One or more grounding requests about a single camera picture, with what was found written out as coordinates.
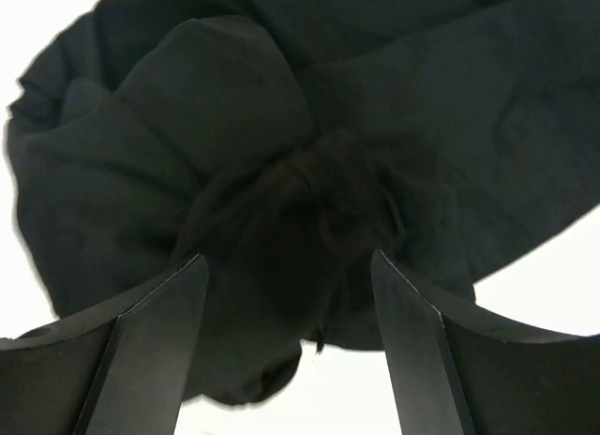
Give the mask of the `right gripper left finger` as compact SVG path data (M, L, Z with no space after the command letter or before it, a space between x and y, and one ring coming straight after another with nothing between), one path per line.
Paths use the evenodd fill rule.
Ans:
M208 267L172 271L1 341L6 435L174 432L203 315Z

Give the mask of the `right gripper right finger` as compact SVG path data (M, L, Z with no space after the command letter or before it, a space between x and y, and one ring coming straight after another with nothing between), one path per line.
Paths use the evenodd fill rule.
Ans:
M598 337L505 318L380 251L371 276L403 433L598 432Z

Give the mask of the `black trousers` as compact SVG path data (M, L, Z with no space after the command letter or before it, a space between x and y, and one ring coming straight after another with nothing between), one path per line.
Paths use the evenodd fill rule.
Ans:
M599 203L599 0L100 0L20 84L58 316L208 261L185 398L266 400L302 340L380 350L376 249L473 299Z

